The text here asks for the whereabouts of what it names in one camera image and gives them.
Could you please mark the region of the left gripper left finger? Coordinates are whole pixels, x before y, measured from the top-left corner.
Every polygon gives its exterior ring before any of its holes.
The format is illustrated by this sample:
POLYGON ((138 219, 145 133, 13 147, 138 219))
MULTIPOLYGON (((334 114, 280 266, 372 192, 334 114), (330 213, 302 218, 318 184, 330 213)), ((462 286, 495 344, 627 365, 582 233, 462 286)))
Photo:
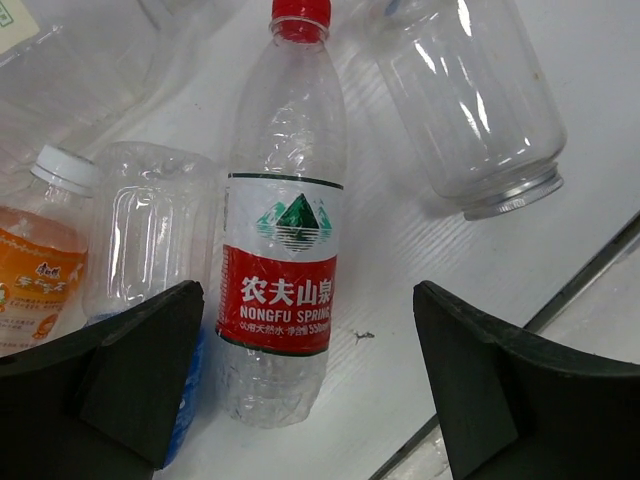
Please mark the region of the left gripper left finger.
POLYGON ((161 469, 204 293, 180 284, 1 360, 4 479, 150 479, 161 469))

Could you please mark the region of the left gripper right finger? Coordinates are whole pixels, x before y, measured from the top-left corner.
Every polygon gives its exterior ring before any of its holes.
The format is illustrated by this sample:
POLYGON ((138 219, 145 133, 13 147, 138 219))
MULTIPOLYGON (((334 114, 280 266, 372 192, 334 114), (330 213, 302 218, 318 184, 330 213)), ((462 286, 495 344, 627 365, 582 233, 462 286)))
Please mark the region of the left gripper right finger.
POLYGON ((635 479, 639 368, 547 340, 430 281, 416 330, 456 479, 635 479))

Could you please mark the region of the blue-label water bottle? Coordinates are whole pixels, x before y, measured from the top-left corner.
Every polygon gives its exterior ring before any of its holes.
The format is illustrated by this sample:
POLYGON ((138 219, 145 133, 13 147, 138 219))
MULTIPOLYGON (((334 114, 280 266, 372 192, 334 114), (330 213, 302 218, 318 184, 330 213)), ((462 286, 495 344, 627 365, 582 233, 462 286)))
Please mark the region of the blue-label water bottle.
POLYGON ((83 309, 106 320, 185 280, 210 284, 220 172, 207 157, 141 141, 107 145, 93 214, 83 309))

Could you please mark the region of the red-label Nongfu water bottle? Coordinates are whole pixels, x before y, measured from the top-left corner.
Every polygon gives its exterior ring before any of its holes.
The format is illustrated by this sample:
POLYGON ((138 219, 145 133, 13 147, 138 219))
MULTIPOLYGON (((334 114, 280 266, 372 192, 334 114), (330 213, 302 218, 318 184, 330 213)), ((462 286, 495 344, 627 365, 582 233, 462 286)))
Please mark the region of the red-label Nongfu water bottle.
POLYGON ((230 151, 218 381, 228 414, 279 428, 304 421, 326 374, 347 170, 346 112, 327 58, 327 1, 276 1, 270 31, 294 43, 258 140, 230 151))

